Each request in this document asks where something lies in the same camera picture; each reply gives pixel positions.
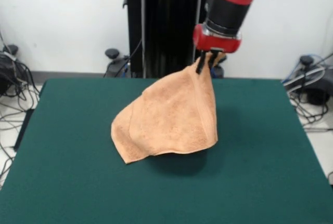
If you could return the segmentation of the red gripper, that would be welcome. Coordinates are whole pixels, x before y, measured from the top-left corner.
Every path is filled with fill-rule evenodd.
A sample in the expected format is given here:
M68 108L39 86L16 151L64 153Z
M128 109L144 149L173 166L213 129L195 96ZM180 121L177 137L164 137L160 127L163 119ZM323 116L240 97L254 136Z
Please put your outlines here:
M227 37L211 32L206 24L197 24L194 27L193 43L197 50L201 50L198 58L196 73L201 74L206 60L206 51L210 51L208 66L213 68L221 59L221 52L234 53L241 44L241 34Z

